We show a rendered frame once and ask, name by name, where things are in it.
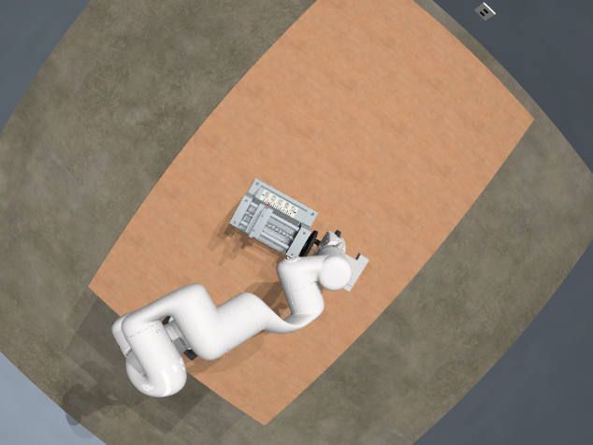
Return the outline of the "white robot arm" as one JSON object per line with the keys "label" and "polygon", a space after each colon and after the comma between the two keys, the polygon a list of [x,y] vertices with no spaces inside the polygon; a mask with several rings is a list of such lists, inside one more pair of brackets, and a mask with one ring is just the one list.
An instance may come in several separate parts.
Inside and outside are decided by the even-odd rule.
{"label": "white robot arm", "polygon": [[[327,245],[315,256],[291,256],[277,264],[291,310],[284,319],[258,296],[246,292],[216,307],[199,283],[183,286],[124,314],[113,323],[111,332],[127,357],[128,378],[145,395],[174,395],[187,380],[181,357],[186,350],[211,361],[262,330],[286,334],[305,327],[325,307],[319,284],[329,291],[343,288],[350,292],[369,261],[362,253],[355,259],[345,254],[343,246],[342,242]],[[163,325],[160,321],[166,316],[171,316],[170,323]]]}

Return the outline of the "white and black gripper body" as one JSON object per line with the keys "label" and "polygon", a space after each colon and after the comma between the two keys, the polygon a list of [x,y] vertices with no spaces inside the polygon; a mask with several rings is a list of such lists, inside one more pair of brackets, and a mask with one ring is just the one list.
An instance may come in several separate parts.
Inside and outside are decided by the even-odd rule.
{"label": "white and black gripper body", "polygon": [[315,256],[316,252],[318,252],[321,248],[323,248],[324,246],[327,245],[337,245],[339,244],[339,242],[344,243],[344,247],[343,247],[343,251],[345,253],[345,241],[342,237],[337,237],[336,234],[334,234],[331,231],[328,231],[325,233],[323,239],[321,240],[320,244],[318,245],[317,249],[315,250],[313,256]]}

